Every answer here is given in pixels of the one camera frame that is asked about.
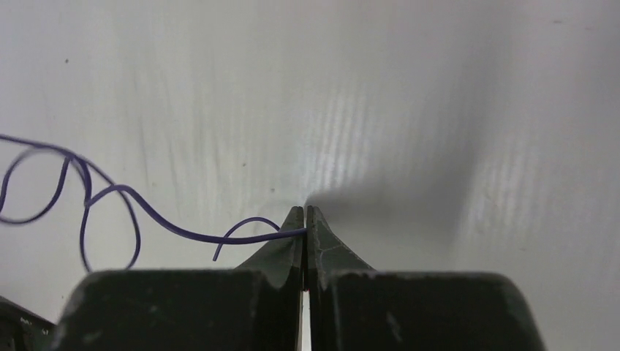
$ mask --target purple wire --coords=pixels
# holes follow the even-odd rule
[[[244,219],[243,221],[235,224],[234,227],[230,228],[230,230],[228,230],[228,232],[224,235],[223,238],[212,236],[212,235],[194,233],[189,230],[185,230],[181,227],[178,227],[174,225],[173,223],[167,221],[163,216],[161,216],[157,211],[155,211],[155,209],[151,205],[149,205],[146,202],[146,200],[144,200],[144,198],[140,196],[140,194],[138,194],[133,188],[131,188],[130,186],[124,185],[124,184],[115,184],[114,181],[112,181],[112,178],[108,176],[107,174],[105,174],[93,162],[85,159],[84,157],[78,156],[77,154],[73,153],[72,151],[66,148],[62,148],[60,146],[55,146],[53,144],[48,144],[48,143],[40,143],[37,141],[26,140],[26,139],[22,139],[18,137],[11,137],[9,135],[3,135],[3,134],[0,134],[0,140],[8,141],[11,143],[17,143],[17,144],[21,144],[25,146],[31,146],[31,148],[23,151],[13,160],[8,170],[4,174],[2,185],[0,187],[0,213],[2,212],[2,209],[4,207],[4,202],[7,198],[7,190],[9,186],[10,176],[12,175],[15,168],[21,162],[23,162],[29,156],[32,156],[33,154],[37,152],[41,152],[41,151],[55,151],[57,154],[60,154],[64,157],[64,161],[63,161],[62,168],[61,168],[61,173],[60,173],[60,176],[58,177],[58,185],[56,187],[56,191],[54,192],[54,195],[52,196],[52,199],[50,200],[50,202],[38,214],[35,214],[32,217],[29,217],[26,219],[9,219],[9,218],[0,216],[0,223],[22,225],[22,224],[32,223],[40,219],[41,217],[43,217],[54,207],[54,205],[60,198],[62,189],[64,187],[64,182],[67,178],[67,171],[69,169],[69,166],[70,165],[73,166],[73,168],[77,171],[78,175],[80,176],[80,180],[82,181],[82,184],[84,186],[84,193],[85,193],[84,194],[84,212],[82,215],[82,224],[80,226],[80,256],[81,256],[82,264],[84,265],[84,268],[89,273],[92,272],[92,270],[91,270],[90,264],[88,263],[88,259],[86,257],[86,246],[85,246],[86,223],[88,221],[88,215],[90,213],[91,206],[93,206],[95,203],[97,203],[97,201],[101,200],[105,195],[110,194],[111,192],[117,192],[122,197],[127,207],[127,210],[129,211],[129,215],[131,216],[132,224],[133,224],[134,231],[135,231],[136,244],[135,244],[134,254],[133,254],[131,261],[129,261],[129,264],[126,267],[127,269],[131,268],[135,264],[138,258],[138,255],[140,254],[140,247],[142,244],[142,240],[140,237],[140,226],[137,223],[137,218],[135,216],[134,209],[127,195],[132,197],[136,201],[136,203],[155,222],[159,223],[161,226],[163,226],[170,232],[175,233],[176,235],[182,236],[184,238],[194,240],[194,241],[202,241],[202,242],[207,242],[207,243],[218,244],[216,252],[213,255],[213,261],[217,260],[217,257],[219,256],[219,253],[222,250],[222,245],[224,244],[228,244],[228,245],[254,244],[254,243],[259,243],[262,241],[269,241],[273,239],[290,238],[293,236],[303,235],[306,233],[306,229],[297,229],[297,230],[288,230],[288,231],[279,232],[279,233],[263,234],[263,235],[258,235],[258,236],[254,236],[250,238],[230,238],[230,236],[235,232],[235,230],[237,230],[239,227],[243,226],[244,224],[247,224],[250,222],[263,222],[263,223],[269,224],[275,230],[280,230],[277,224],[273,223],[269,219],[262,218],[262,217],[251,217],[248,219]],[[90,174],[89,168],[94,170],[95,173],[97,173],[99,176],[104,178],[105,181],[109,184],[107,188],[103,189],[101,192],[98,192],[94,196],[92,196],[92,180],[91,180],[91,174]]]
[[[246,218],[243,221],[235,224],[232,228],[230,228],[226,234],[224,234],[224,238],[228,238],[229,236],[231,236],[235,230],[239,229],[241,226],[251,223],[251,222],[263,222],[263,223],[267,223],[269,224],[273,229],[275,230],[280,230],[280,227],[276,224],[273,223],[272,221],[270,221],[269,219],[263,218],[263,217],[250,217],[250,218]],[[222,246],[224,246],[224,244],[220,243],[217,244],[217,249],[215,249],[215,253],[213,254],[213,261],[217,261],[217,257],[219,257],[219,252],[222,250]]]

